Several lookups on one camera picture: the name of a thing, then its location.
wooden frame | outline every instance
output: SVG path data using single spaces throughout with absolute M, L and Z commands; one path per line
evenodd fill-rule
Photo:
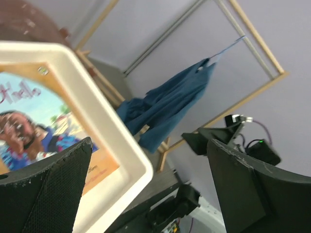
M 108 6 L 104 9 L 102 14 L 98 17 L 98 19 L 95 21 L 95 23 L 92 25 L 90 30 L 86 33 L 84 38 L 80 41 L 78 46 L 76 47 L 76 53 L 79 56 L 79 58 L 83 61 L 83 63 L 91 69 L 91 75 L 97 76 L 98 79 L 101 81 L 101 84 L 98 83 L 99 88 L 102 90 L 104 95 L 109 99 L 109 101 L 114 104 L 115 106 L 119 106 L 122 101 L 124 101 L 124 98 L 122 95 L 111 85 L 111 83 L 100 73 L 99 70 L 96 69 L 96 67 L 88 60 L 87 55 L 90 53 L 90 51 L 81 51 L 82 47 L 86 44 L 86 42 L 90 39 L 90 37 L 94 34 L 96 29 L 100 26 L 101 22 L 108 16 L 108 14 L 111 12 L 111 10 L 114 8 L 114 6 L 118 3 L 119 0 L 111 0 L 111 2 L 108 4 Z M 239 26 L 238 22 L 235 20 L 233 15 L 230 13 L 226 5 L 224 4 L 223 0 L 214 0 L 219 8 L 222 10 L 223 14 L 227 17 L 229 22 L 232 24 L 232 26 L 235 28 L 235 30 L 238 32 L 239 35 L 245 35 L 242 28 Z M 252 45 L 249 38 L 245 37 L 244 42 L 247 45 L 247 47 L 250 49 L 254 57 L 257 59 L 258 63 L 261 65 L 261 67 L 264 69 L 264 71 L 267 73 L 267 75 L 270 78 L 270 81 L 265 83 L 263 86 L 259 87 L 237 103 L 230 106 L 228 109 L 224 110 L 222 113 L 214 117 L 212 120 L 208 121 L 201 127 L 210 127 L 213 124 L 215 124 L 220 119 L 224 118 L 226 115 L 232 113 L 239 107 L 241 107 L 243 104 L 249 102 L 251 99 L 262 93 L 263 91 L 267 90 L 271 86 L 275 85 L 277 82 L 282 80 L 288 75 L 288 72 L 284 71 L 282 66 L 279 64 L 273 53 L 270 51 L 260 34 L 257 32 L 256 28 L 253 26 L 251 21 L 248 19 L 247 15 L 241 8 L 241 6 L 238 4 L 236 0 L 228 0 L 231 4 L 232 8 L 235 10 L 235 12 L 238 14 L 238 16 L 241 18 L 243 24 L 246 26 L 246 28 L 250 31 L 250 33 L 253 35 L 255 41 L 259 44 L 260 48 L 266 55 L 266 57 L 269 59 L 269 61 L 273 64 L 275 69 L 278 72 L 278 75 L 276 77 L 273 76 L 272 72 L 269 70 L 268 66 L 264 62 L 264 60 L 261 58 L 258 51 L 255 49 L 255 47 Z M 147 130 L 147 126 L 142 129 L 141 132 L 145 132 Z M 159 152 L 161 153 L 161 159 L 159 162 L 158 172 L 161 172 L 164 167 L 164 162 L 166 159 L 166 156 L 169 152 L 172 150 L 178 148 L 181 146 L 185 140 L 179 140 L 178 142 L 174 143 L 170 147 L 169 145 L 170 138 L 167 138 L 165 142 L 162 142 L 161 146 L 159 147 Z

blue shirt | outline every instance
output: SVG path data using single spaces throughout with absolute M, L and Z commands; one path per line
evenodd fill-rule
M 117 113 L 132 135 L 144 125 L 149 126 L 140 137 L 142 147 L 155 152 L 188 109 L 203 96 L 215 68 L 215 63 L 207 66 L 208 61 L 209 58 L 204 59 L 181 71 L 147 92 L 145 98 L 133 98 L 120 105 Z

person illustration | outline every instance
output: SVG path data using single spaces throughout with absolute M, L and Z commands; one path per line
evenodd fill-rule
M 49 157 L 80 141 L 66 131 L 53 135 L 53 129 L 35 124 L 18 111 L 0 113 L 0 146 L 3 162 L 10 170 L 18 170 Z

cartoon illustration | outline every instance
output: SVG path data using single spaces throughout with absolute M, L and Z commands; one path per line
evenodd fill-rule
M 15 75 L 1 74 L 0 154 L 11 171 L 61 152 L 86 136 L 53 92 Z

clothes hanger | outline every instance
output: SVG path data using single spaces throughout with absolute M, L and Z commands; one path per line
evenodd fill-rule
M 221 56 L 224 54 L 224 52 L 226 52 L 227 50 L 229 50 L 230 48 L 232 48 L 234 45 L 236 45 L 237 43 L 239 43 L 241 40 L 243 40 L 246 37 L 246 35 L 241 36 L 240 38 L 238 38 L 237 40 L 235 40 L 231 45 L 229 45 L 227 48 L 225 48 L 224 50 L 220 51 L 219 53 L 211 56 L 209 59 L 212 59 L 216 56 L 218 56 L 216 62 L 218 62 L 221 58 Z

